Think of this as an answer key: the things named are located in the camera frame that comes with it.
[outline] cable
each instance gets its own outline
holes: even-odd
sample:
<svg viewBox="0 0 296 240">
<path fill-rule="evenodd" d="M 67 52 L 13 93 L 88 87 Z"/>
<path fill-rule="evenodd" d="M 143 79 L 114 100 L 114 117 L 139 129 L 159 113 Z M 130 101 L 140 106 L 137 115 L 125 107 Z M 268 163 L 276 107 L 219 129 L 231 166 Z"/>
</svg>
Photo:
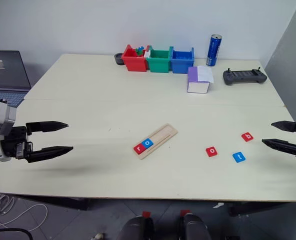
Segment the cable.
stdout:
<svg viewBox="0 0 296 240">
<path fill-rule="evenodd" d="M 15 204 L 15 198 L 14 197 L 9 197 L 9 196 L 7 196 L 5 194 L 0 194 L 0 216 L 6 215 L 7 213 L 9 213 L 9 211 L 13 208 L 14 204 Z M 10 220 L 8 222 L 5 222 L 5 223 L 0 222 L 0 226 L 4 226 L 5 228 L 8 228 L 6 226 L 6 224 L 10 224 L 10 223 L 14 222 L 18 218 L 20 218 L 22 215 L 27 213 L 30 209 L 35 208 L 37 206 L 43 206 L 45 208 L 46 213 L 45 213 L 44 219 L 41 221 L 41 223 L 38 226 L 36 226 L 35 228 L 30 229 L 28 231 L 31 232 L 31 231 L 39 228 L 45 222 L 45 220 L 46 220 L 46 218 L 48 216 L 48 208 L 47 208 L 47 206 L 45 204 L 35 204 L 35 205 L 29 207 L 27 210 L 25 210 L 21 214 L 19 214 L 14 219 L 12 219 L 12 220 Z"/>
<path fill-rule="evenodd" d="M 28 236 L 29 240 L 34 240 L 32 234 L 26 229 L 22 228 L 2 228 L 0 229 L 0 232 L 22 232 Z"/>
</svg>

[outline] paper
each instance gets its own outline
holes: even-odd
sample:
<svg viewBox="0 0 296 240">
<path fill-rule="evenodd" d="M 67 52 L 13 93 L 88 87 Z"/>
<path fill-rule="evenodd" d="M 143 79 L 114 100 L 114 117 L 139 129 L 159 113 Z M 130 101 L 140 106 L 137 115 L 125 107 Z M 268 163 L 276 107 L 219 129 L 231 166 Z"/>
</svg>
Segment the paper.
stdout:
<svg viewBox="0 0 296 240">
<path fill-rule="evenodd" d="M 197 66 L 198 82 L 214 83 L 212 69 L 208 66 Z"/>
</svg>

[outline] white table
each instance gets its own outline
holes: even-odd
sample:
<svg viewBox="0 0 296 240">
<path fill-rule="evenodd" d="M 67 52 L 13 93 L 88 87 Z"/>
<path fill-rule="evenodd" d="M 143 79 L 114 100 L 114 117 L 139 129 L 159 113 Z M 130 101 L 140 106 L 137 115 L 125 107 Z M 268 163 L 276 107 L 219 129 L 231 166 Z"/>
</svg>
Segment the white table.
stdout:
<svg viewBox="0 0 296 240">
<path fill-rule="evenodd" d="M 213 68 L 215 84 L 210 91 L 188 94 L 184 74 L 128 72 L 113 60 L 64 55 L 29 92 L 18 108 L 17 126 L 35 121 L 69 124 L 60 131 L 33 133 L 34 149 L 74 149 L 42 162 L 0 162 L 0 192 L 296 201 L 296 157 L 261 142 L 276 138 L 296 144 L 296 133 L 270 126 L 292 121 L 271 82 L 226 86 L 220 79 L 227 67 L 252 69 L 258 61 L 221 60 L 217 65 L 221 70 Z M 73 62 L 77 68 L 71 68 Z M 132 147 L 165 123 L 178 134 L 139 160 Z M 254 140 L 245 142 L 241 138 L 245 132 Z M 205 148 L 211 146 L 217 156 L 207 156 Z M 246 161 L 236 163 L 232 157 L 236 152 L 242 152 Z"/>
<path fill-rule="evenodd" d="M 196 59 L 195 66 L 206 65 Z M 257 60 L 219 60 L 208 94 L 187 94 L 187 75 L 130 72 L 113 56 L 64 54 L 25 96 L 26 100 L 124 101 L 127 103 L 283 106 L 269 78 L 263 84 L 227 86 L 223 72 L 261 67 Z"/>
</svg>

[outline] game controller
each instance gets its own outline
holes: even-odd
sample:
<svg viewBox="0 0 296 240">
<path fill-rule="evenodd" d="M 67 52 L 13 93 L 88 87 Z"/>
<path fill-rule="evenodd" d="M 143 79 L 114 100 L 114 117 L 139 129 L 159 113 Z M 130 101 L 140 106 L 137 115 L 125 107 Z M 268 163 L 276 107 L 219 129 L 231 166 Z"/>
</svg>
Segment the game controller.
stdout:
<svg viewBox="0 0 296 240">
<path fill-rule="evenodd" d="M 223 72 L 222 76 L 226 85 L 256 82 L 262 84 L 267 79 L 267 76 L 260 71 L 260 67 L 248 71 L 231 71 L 230 68 L 228 68 L 227 71 Z"/>
</svg>

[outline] green storage bin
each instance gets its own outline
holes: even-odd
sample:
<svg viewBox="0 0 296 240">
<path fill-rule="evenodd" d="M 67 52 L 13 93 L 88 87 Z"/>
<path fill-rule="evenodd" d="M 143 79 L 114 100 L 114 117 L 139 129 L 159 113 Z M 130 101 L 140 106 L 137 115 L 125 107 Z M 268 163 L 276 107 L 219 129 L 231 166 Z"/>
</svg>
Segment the green storage bin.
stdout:
<svg viewBox="0 0 296 240">
<path fill-rule="evenodd" d="M 150 72 L 153 73 L 168 73 L 171 70 L 171 51 L 169 50 L 154 50 L 149 47 L 150 55 L 146 58 Z"/>
</svg>

